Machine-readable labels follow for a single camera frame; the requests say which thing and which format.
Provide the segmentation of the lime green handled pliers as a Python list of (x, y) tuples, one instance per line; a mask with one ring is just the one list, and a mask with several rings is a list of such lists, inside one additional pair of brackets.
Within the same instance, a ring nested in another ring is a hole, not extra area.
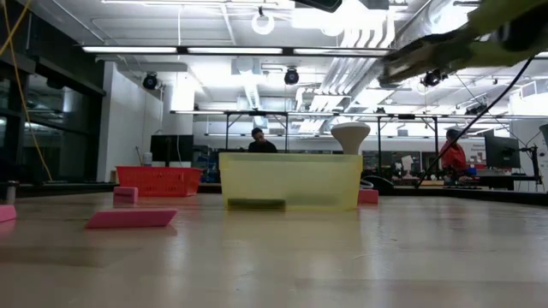
[(531, 10), (548, 11), (548, 0), (480, 0), (457, 29), (417, 38), (383, 56), (378, 82), (395, 84), (435, 69), (448, 75), (465, 68), (511, 67), (545, 52), (548, 29), (524, 51), (505, 50), (494, 40), (500, 26)]

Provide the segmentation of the black computer monitor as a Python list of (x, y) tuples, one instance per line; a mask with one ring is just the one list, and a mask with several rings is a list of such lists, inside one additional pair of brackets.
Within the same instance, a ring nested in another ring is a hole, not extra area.
[(194, 156), (193, 135), (153, 135), (150, 152), (153, 162), (191, 162)]
[(517, 139), (486, 136), (485, 137), (486, 165), (489, 168), (521, 167), (520, 146)]

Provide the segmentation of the person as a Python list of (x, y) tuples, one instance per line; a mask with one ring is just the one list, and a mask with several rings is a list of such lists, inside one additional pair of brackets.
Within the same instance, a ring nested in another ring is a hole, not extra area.
[(446, 142), (440, 151), (444, 153), (441, 157), (441, 164), (445, 182), (464, 182), (470, 179), (467, 173), (465, 151), (457, 142), (454, 142), (459, 133), (456, 129), (448, 129)]
[(265, 138), (263, 131), (256, 127), (252, 130), (253, 142), (249, 144), (248, 151), (255, 153), (276, 153), (277, 148)]

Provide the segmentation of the white LED light bar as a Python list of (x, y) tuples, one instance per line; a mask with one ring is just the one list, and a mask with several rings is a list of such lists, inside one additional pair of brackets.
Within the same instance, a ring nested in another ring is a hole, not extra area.
[(155, 53), (177, 53), (176, 47), (153, 47), (153, 46), (83, 46), (82, 49), (88, 53), (112, 53), (112, 54), (155, 54)]
[(384, 56), (390, 49), (365, 48), (365, 49), (344, 49), (344, 48), (295, 48), (296, 55), (317, 55), (317, 56)]
[(243, 55), (259, 55), (273, 54), (280, 55), (283, 53), (282, 48), (259, 48), (259, 47), (188, 47), (189, 54), (243, 54)]

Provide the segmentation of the white mushroom table lamp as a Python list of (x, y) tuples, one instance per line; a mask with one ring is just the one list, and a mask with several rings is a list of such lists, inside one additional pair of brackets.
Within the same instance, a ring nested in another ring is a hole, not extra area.
[(360, 145), (371, 132), (364, 122), (346, 122), (336, 124), (331, 129), (331, 135), (338, 141), (346, 155), (358, 155)]

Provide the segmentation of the yellow translucent plastic bin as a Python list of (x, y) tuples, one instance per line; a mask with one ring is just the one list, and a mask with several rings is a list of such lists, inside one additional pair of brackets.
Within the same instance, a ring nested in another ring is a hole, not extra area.
[(344, 154), (223, 152), (219, 171), (229, 198), (275, 198), (291, 210), (349, 210), (357, 206), (362, 157)]

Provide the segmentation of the red mesh plastic basket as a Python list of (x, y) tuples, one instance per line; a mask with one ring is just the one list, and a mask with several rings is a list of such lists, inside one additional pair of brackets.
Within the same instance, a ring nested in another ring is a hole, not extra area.
[(201, 169), (171, 167), (116, 168), (121, 187), (136, 187), (140, 197), (190, 197), (198, 192)]

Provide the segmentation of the black aluminium rig frame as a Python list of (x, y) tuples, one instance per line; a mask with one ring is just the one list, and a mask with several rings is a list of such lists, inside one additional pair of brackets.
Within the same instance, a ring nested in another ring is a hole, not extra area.
[[(17, 198), (45, 197), (56, 195), (76, 195), (86, 193), (113, 193), (117, 184), (112, 183), (61, 183), (34, 186), (17, 181), (0, 181), (0, 201), (13, 203)], [(446, 197), (479, 201), (534, 205), (548, 208), (548, 192), (512, 192), (481, 189), (425, 187), (391, 188), (377, 190), (379, 198), (387, 197)]]

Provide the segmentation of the black background rig frame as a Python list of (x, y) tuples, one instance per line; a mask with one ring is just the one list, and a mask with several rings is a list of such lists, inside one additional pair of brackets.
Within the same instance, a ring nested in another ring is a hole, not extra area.
[(174, 115), (192, 115), (192, 116), (225, 116), (226, 117), (226, 124), (225, 124), (225, 145), (228, 145), (228, 139), (229, 139), (229, 127), (231, 126), (231, 122), (229, 121), (230, 117), (232, 115), (238, 115), (241, 116), (261, 116), (261, 117), (276, 117), (276, 116), (282, 116), (285, 118), (285, 122), (283, 123), (285, 127), (289, 125), (289, 118), (290, 117), (322, 117), (322, 118), (332, 118), (332, 117), (338, 117), (338, 116), (347, 116), (347, 117), (358, 117), (358, 118), (374, 118), (375, 123), (377, 124), (377, 144), (378, 144), (378, 152), (382, 151), (382, 128), (381, 128), (381, 119), (382, 118), (390, 118), (390, 119), (397, 119), (397, 120), (424, 120), (424, 119), (431, 119), (434, 122), (434, 143), (435, 143), (435, 152), (438, 152), (438, 120), (440, 118), (448, 118), (447, 115), (441, 115), (441, 114), (378, 114), (378, 113), (341, 113), (341, 112), (295, 112), (295, 111), (271, 111), (271, 110), (172, 110), (170, 112)]

